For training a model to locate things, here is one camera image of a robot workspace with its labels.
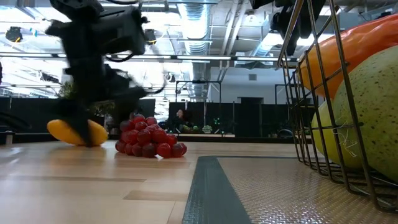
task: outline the metal wire basket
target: metal wire basket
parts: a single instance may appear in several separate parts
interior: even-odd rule
[[[310,46],[310,48],[304,53],[303,57],[298,61],[296,66],[291,66],[291,63],[288,63],[288,58],[286,56],[287,44],[292,36],[293,29],[297,22],[297,19],[300,14],[300,10],[304,4],[304,1],[308,3],[308,10],[310,14],[310,21],[312,26],[312,34],[314,36],[314,43]],[[337,21],[337,13],[340,10],[338,6],[335,5],[333,0],[328,0],[331,15],[321,28],[319,32],[316,31],[315,28],[315,16],[313,13],[312,1],[311,0],[297,0],[295,2],[294,11],[292,13],[292,17],[290,18],[289,27],[287,29],[284,44],[282,46],[281,53],[278,58],[278,66],[283,68],[284,71],[284,80],[285,80],[285,92],[286,95],[295,96],[297,100],[292,102],[289,97],[287,97],[287,104],[289,107],[289,117],[290,117],[290,125],[292,126],[295,136],[295,148],[297,152],[297,158],[300,162],[309,166],[311,169],[317,171],[320,175],[328,177],[332,182],[336,184],[343,185],[346,190],[355,195],[368,197],[375,207],[383,212],[391,212],[398,213],[398,184],[393,181],[387,179],[382,174],[373,170],[369,164],[368,159],[366,157],[366,151],[361,135],[360,123],[358,122],[358,115],[355,109],[353,91],[351,89],[351,83],[349,80],[348,72],[347,72],[347,62],[345,60],[343,44],[341,41],[339,25]],[[333,24],[333,28],[335,31],[336,44],[338,48],[338,55],[341,63],[341,67],[337,70],[333,75],[326,77],[325,72],[323,70],[322,56],[320,53],[320,45],[318,43],[319,36],[324,32],[326,27],[328,27],[329,23]],[[312,75],[310,71],[310,66],[308,62],[308,52],[312,47],[315,47],[317,52],[317,59],[320,67],[320,73],[322,76],[322,83],[314,86],[312,82]],[[300,71],[301,63],[307,63],[308,76],[310,80],[311,90],[309,93],[305,92],[304,86],[300,83],[300,80],[303,80],[302,73]],[[289,69],[295,69],[294,74],[289,74]],[[343,153],[341,151],[341,146],[339,145],[339,139],[337,135],[337,128],[340,128],[336,125],[335,117],[333,114],[332,106],[331,106],[331,98],[329,96],[328,85],[326,83],[333,78],[337,73],[342,73],[345,81],[346,92],[348,97],[348,104],[351,110],[351,116],[353,123],[350,125],[344,125],[344,127],[353,128],[356,133],[356,137],[358,140],[359,148],[360,148],[360,158],[362,161],[363,169],[360,171],[351,170],[345,166]],[[328,105],[329,115],[331,118],[331,126],[323,127],[320,121],[320,112],[318,109],[318,99],[315,95],[315,90],[317,88],[324,88],[325,90],[325,100]],[[307,99],[312,95],[314,105],[309,105]],[[307,116],[306,119],[310,119],[310,115],[308,113],[309,107],[315,108],[315,116],[318,121],[318,128],[306,128],[304,125],[304,117]],[[338,157],[340,158],[340,165],[334,164],[329,161],[328,153],[325,146],[325,137],[323,134],[323,130],[332,129],[335,137]],[[305,134],[306,131],[310,131],[310,142],[308,144],[308,139]],[[321,142],[323,146],[324,158],[319,155],[315,147],[315,141],[313,137],[313,130],[319,130]]]

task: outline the wooden surface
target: wooden surface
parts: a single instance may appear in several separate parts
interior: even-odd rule
[[[185,157],[158,161],[114,143],[0,147],[1,223],[181,223],[198,156],[295,156],[293,144],[187,142]]]

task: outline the robotic arm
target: robotic arm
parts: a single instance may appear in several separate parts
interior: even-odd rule
[[[142,24],[147,22],[141,11],[132,6],[105,11],[97,0],[50,0],[51,5],[71,22],[53,21],[46,34],[61,38],[69,68],[65,73],[73,77],[75,96],[62,99],[55,112],[73,128],[87,146],[92,145],[88,127],[87,107],[99,101],[114,101],[119,114],[134,111],[140,98],[151,94],[141,86],[129,88],[129,79],[117,75],[104,64],[106,54],[130,51],[120,60],[145,53],[146,37]],[[121,117],[114,114],[119,123]]]

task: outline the textured mat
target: textured mat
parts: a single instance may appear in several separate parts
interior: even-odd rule
[[[377,211],[296,159],[201,157],[183,223],[393,224]]]

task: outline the orange squash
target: orange squash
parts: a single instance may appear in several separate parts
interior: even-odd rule
[[[100,124],[89,120],[88,126],[91,130],[91,137],[93,139],[94,146],[99,146],[108,140],[108,134],[104,127],[102,127]],[[56,119],[48,122],[47,129],[49,133],[59,141],[76,146],[85,145],[81,137],[74,130],[72,130],[72,128],[70,128],[66,122],[62,120]]]
[[[345,30],[341,33],[341,40],[345,59],[349,64],[347,66],[347,72],[349,73],[371,55],[398,45],[398,14],[376,19]],[[320,52],[325,76],[329,77],[341,67],[335,36],[320,43]],[[322,83],[322,76],[315,47],[309,51],[308,61],[313,85],[317,86]],[[303,76],[302,83],[305,88],[310,90],[310,78],[305,60],[301,63],[300,69]],[[337,88],[342,81],[342,72],[328,81],[330,98],[333,99],[335,97]],[[319,87],[315,93],[325,96],[324,87]]]

